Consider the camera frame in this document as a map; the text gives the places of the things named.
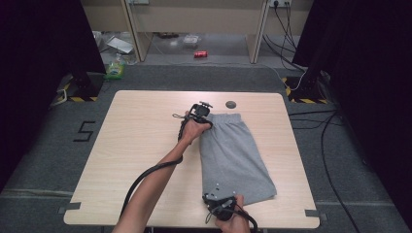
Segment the gray shorts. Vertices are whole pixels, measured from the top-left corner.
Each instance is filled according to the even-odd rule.
[[[219,188],[242,194],[245,205],[276,195],[255,140],[239,114],[212,115],[213,128],[200,136],[203,193]]]

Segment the black curtain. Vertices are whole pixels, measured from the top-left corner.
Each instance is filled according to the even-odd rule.
[[[367,161],[412,229],[412,1],[343,2],[314,1],[293,62],[329,72]]]
[[[80,0],[0,3],[0,190],[28,152],[62,78],[105,73]]]

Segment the cable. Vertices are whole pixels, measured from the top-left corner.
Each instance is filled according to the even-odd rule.
[[[281,48],[281,49],[288,50],[288,51],[293,52],[293,53],[296,52],[296,51],[294,51],[294,50],[289,50],[289,49],[287,49],[287,48],[283,48],[282,46],[279,46],[278,44],[274,43],[272,40],[270,40],[270,38],[269,38],[269,36],[268,36],[267,34],[266,34],[266,38],[267,38],[267,40],[269,40],[269,42],[272,43],[275,47],[279,47],[279,48]]]
[[[213,209],[211,212],[209,212],[209,214],[206,216],[206,223],[209,222],[210,220],[210,216],[212,216],[214,214],[214,212],[216,211],[223,211],[223,212],[229,212],[229,213],[233,213],[233,214],[237,214],[243,218],[245,218],[246,220],[248,220],[249,222],[252,223],[252,225],[254,226],[254,229],[252,232],[254,233],[258,233],[258,223],[255,221],[255,219],[253,217],[251,217],[250,215],[248,215],[247,212],[245,212],[239,205],[236,204],[237,207],[239,207],[240,211],[232,211],[229,209],[226,209],[222,206],[218,206],[215,209]]]
[[[314,126],[314,127],[293,128],[293,129],[316,129],[316,128],[319,128],[319,127],[320,127],[323,123],[325,123],[327,120],[328,120],[328,118],[326,118],[326,119],[323,120],[323,121],[319,121],[319,124],[318,124],[317,126]]]
[[[304,112],[304,113],[295,113],[295,114],[289,114],[288,116],[299,116],[299,115],[309,115],[309,114],[324,114],[324,113],[334,113],[337,110],[324,110],[324,111],[313,111],[313,112]]]
[[[287,13],[287,17],[288,17],[287,31],[289,31],[291,33],[292,45],[293,45],[294,49],[296,50],[296,44],[294,43],[292,28],[291,28],[291,16],[292,16],[291,4],[290,4],[290,2],[286,2],[285,4],[286,4],[286,13]]]
[[[299,82],[297,83],[297,86],[296,86],[295,88],[290,88],[290,87],[289,87],[289,89],[290,89],[290,90],[297,90],[297,89],[299,89],[300,84],[302,83],[302,80],[303,80],[303,76],[304,76],[305,74],[306,74],[306,71],[305,71],[305,73],[303,73],[303,75],[300,76]]]
[[[293,120],[295,120],[295,121],[321,122],[321,123],[325,122],[325,120],[303,119],[303,118],[291,119],[291,121],[293,121]],[[336,125],[336,126],[343,126],[344,125],[344,124],[338,124],[338,123],[331,123],[331,124]]]
[[[291,46],[293,46],[296,49],[296,46],[294,45],[294,42],[293,42],[292,38],[289,36],[288,30],[285,28],[285,25],[283,24],[281,18],[278,15],[277,8],[278,8],[277,5],[275,5],[275,8],[274,8],[275,9],[275,14],[276,14],[276,17],[279,19],[279,22],[281,23],[281,26],[282,26],[282,28],[285,32],[285,38],[286,38],[285,40],[287,40],[291,44]]]
[[[124,210],[126,209],[126,206],[130,200],[130,196],[133,193],[134,189],[136,188],[137,184],[139,184],[144,178],[146,178],[150,173],[157,171],[159,169],[165,168],[165,167],[169,167],[169,166],[173,166],[173,165],[177,165],[179,163],[181,163],[183,161],[183,157],[180,157],[178,160],[175,161],[170,161],[170,162],[165,162],[165,163],[160,163],[157,164],[151,168],[149,168],[148,170],[146,170],[144,173],[142,173],[137,179],[136,181],[131,185],[131,187],[129,188],[126,197],[124,198],[124,202],[123,202],[123,206],[121,208],[121,212],[120,212],[120,216],[123,215]]]
[[[279,56],[281,57],[281,60],[282,60],[282,64],[283,64],[283,65],[284,65],[283,60],[285,60],[286,62],[288,62],[288,64],[290,64],[292,67],[296,68],[297,70],[299,70],[299,71],[301,71],[301,72],[304,72],[304,71],[305,71],[305,70],[303,70],[302,68],[298,67],[297,65],[295,65],[295,64],[291,63],[290,61],[288,61],[281,53],[279,53],[279,52],[277,52],[275,49],[273,49],[273,48],[269,45],[269,43],[266,41],[266,38],[265,38],[264,36],[263,36],[262,38],[263,38],[263,41],[264,41],[264,42],[269,46],[269,48],[272,50],[272,52],[275,53],[275,54],[277,54],[277,55],[279,55]]]
[[[283,50],[284,50],[284,48],[285,48],[285,41],[286,41],[286,36],[285,36],[285,38],[284,38],[284,42],[282,43],[281,57],[284,57],[284,56],[283,56]],[[287,59],[286,59],[286,58],[281,59],[282,65],[285,67],[285,69],[289,70],[289,69],[285,66],[284,60],[287,60]]]
[[[327,129],[328,125],[330,124],[330,121],[336,116],[336,114],[337,114],[337,111],[336,111],[335,113],[333,113],[333,115],[330,116],[330,117],[327,119],[327,122],[326,122],[326,125],[325,125],[325,127],[324,127],[324,130],[322,131],[322,136],[321,136],[322,160],[323,160],[323,162],[324,162],[324,167],[325,167],[325,171],[326,171],[326,176],[327,176],[327,180],[329,181],[330,187],[332,188],[334,194],[336,195],[336,198],[338,199],[340,205],[341,205],[342,208],[345,210],[345,213],[346,213],[346,215],[348,216],[349,220],[352,222],[352,225],[355,227],[355,230],[356,230],[358,233],[360,233],[360,230],[358,229],[358,227],[357,227],[354,219],[352,218],[351,214],[349,213],[348,208],[345,206],[345,204],[344,204],[343,201],[342,201],[342,198],[340,197],[339,193],[337,192],[337,190],[336,190],[336,188],[335,188],[335,186],[334,186],[334,184],[333,184],[333,182],[332,182],[332,179],[331,179],[331,177],[330,177],[330,173],[329,173],[329,170],[328,170],[328,168],[327,168],[327,165],[326,165],[324,136],[325,136],[326,129]]]

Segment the hand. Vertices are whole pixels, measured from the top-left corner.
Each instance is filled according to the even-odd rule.
[[[181,140],[187,140],[187,142],[191,144],[191,142],[193,142],[194,139],[199,137],[205,130],[208,130],[210,128],[211,128],[211,125],[208,123],[197,123],[193,119],[190,119],[186,123],[186,126],[182,133]]]
[[[237,205],[234,210],[235,211],[242,211],[243,208],[243,195],[236,195],[236,202]],[[242,216],[237,214],[233,214],[233,216],[227,220],[222,221],[216,219],[215,225],[218,226],[223,233],[250,233],[249,221]]]

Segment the yellow black tape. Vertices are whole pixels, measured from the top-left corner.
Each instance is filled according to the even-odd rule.
[[[73,80],[70,79],[69,82],[63,87],[63,89],[66,90],[66,92],[69,92],[69,88],[71,87],[71,81]],[[60,96],[57,100],[60,101],[62,100],[63,97]],[[67,96],[68,101],[73,101],[73,102],[89,102],[89,101],[97,101],[97,96]]]
[[[286,83],[287,80],[288,78],[282,78],[283,83]],[[291,102],[304,104],[327,104],[327,100],[325,99],[320,89],[316,88],[315,91],[307,93],[301,92],[299,90],[291,90],[291,88],[288,87],[286,84],[285,87],[286,94],[288,96],[289,101]]]

